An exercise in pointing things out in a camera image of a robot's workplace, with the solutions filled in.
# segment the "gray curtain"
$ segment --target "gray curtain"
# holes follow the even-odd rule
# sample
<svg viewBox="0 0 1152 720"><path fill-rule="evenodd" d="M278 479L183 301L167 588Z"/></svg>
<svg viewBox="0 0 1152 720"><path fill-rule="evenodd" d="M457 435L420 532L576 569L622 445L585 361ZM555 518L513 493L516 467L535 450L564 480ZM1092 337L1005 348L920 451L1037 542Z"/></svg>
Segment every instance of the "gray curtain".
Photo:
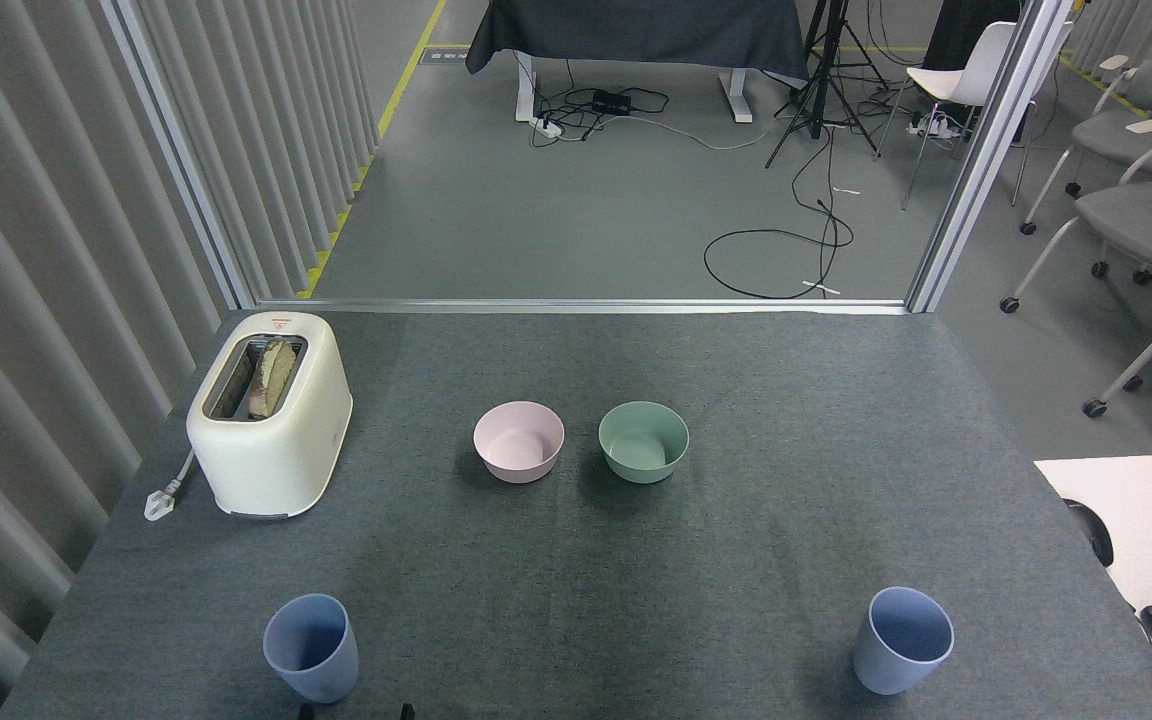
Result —
<svg viewBox="0 0 1152 720"><path fill-rule="evenodd" d="M329 251L376 151L355 20L344 0L105 0L147 37L187 152L220 219L219 252L257 300L290 300Z"/></svg>
<svg viewBox="0 0 1152 720"><path fill-rule="evenodd" d="M1070 35L1070 61L1075 68L1105 78L1097 68L1111 55L1127 55L1132 65L1144 59L1152 43L1152 0L1096 0Z"/></svg>
<svg viewBox="0 0 1152 720"><path fill-rule="evenodd" d="M116 3L0 0L0 703L228 288L303 290L376 146L344 0L123 3L160 106Z"/></svg>

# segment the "green bowl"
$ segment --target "green bowl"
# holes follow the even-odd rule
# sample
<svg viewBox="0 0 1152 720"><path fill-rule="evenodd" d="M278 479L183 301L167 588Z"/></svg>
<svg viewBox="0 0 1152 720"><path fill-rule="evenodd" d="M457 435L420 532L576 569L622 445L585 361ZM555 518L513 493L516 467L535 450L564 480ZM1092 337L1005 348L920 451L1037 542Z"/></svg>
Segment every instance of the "green bowl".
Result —
<svg viewBox="0 0 1152 720"><path fill-rule="evenodd" d="M630 483L669 477L687 452L687 424L666 406L643 400L613 407L598 424L598 444L614 473Z"/></svg>

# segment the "bread slice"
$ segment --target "bread slice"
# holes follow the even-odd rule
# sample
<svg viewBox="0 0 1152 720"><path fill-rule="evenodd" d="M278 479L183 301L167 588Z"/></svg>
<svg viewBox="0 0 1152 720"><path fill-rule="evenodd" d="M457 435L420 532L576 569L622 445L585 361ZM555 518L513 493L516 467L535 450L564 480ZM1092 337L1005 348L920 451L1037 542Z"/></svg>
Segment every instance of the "bread slice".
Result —
<svg viewBox="0 0 1152 720"><path fill-rule="evenodd" d="M296 350L290 344L282 340L271 340L265 344L252 378L250 407L253 420L264 420L278 410L278 401L282 400L294 365Z"/></svg>

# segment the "chair wheel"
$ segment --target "chair wheel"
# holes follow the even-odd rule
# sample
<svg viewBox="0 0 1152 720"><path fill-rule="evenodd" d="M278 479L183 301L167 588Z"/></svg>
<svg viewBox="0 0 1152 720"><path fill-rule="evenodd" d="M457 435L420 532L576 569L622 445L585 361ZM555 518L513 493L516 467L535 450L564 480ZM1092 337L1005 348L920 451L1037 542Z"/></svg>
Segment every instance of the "chair wheel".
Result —
<svg viewBox="0 0 1152 720"><path fill-rule="evenodd" d="M1097 400L1097 397L1092 397L1092 400L1083 404L1083 414L1089 418L1100 418L1101 415L1105 415L1106 410L1108 410L1108 407L1100 400Z"/></svg>

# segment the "gray floor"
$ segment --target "gray floor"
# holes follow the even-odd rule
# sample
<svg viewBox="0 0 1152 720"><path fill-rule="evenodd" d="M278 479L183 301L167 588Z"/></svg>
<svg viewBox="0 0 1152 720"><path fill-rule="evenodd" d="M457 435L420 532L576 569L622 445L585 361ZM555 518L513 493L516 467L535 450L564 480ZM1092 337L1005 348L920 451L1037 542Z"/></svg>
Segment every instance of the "gray floor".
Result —
<svg viewBox="0 0 1152 720"><path fill-rule="evenodd" d="M378 67L389 70L369 81L382 106L382 91L397 83L433 3L381 6L388 14L376 15L374 26L388 24L393 32L384 33L388 46L378 45L374 53L388 58ZM483 6L484 0L450 0L433 41L470 41ZM892 44L901 44L900 28L892 31ZM394 40L403 33L406 46ZM401 61L394 61L396 53ZM881 67L884 76L900 77L890 65ZM538 70L541 92L567 88L562 63L538 60ZM730 122L710 68L573 61L573 76L582 86L662 90L669 108L655 119L714 145L771 135L752 147L719 152L623 120L589 142L535 149L530 129L511 122L516 73L508 55L473 77L460 65L420 65L314 298L726 300L737 295L714 282L702 262L718 234L759 227L820 232L818 219L790 196L794 174L820 143L796 132L772 169L763 168L783 127L770 120L783 100L782 88L751 79L758 120L750 127ZM1014 151L940 311L995 389L1030 456L1152 454L1152 365L1146 386L1117 397L1105 418L1089 420L1079 411L1152 338L1152 285L1130 282L1127 260L1111 258L1111 279L1097 282L1087 265L1098 243L1073 237L1018 313L996 310L1049 233L1071 214L1069 197L1055 192L1038 217L1038 233L1016 232L1076 113L1094 100L1094 90L1073 74L1061 70L1058 78L1062 111L1037 143L1020 206L1007 204L1020 164ZM1047 124L1054 93L1044 89L1036 127ZM849 96L863 94L849 88ZM879 118L867 123L878 127ZM882 160L873 162L859 136L840 131L832 176L823 158L801 177L797 187L808 202L827 200L831 184L859 192L838 192L835 199L838 214L856 229L856 242L838 251L826 281L841 297L904 296L956 168L947 150L929 147L910 210L901 213L915 151L914 136L893 132ZM1114 177L1114 169L1093 162L1082 172L1087 188ZM733 285L782 295L818 278L817 255L797 241L743 237L723 242L710 259Z"/></svg>

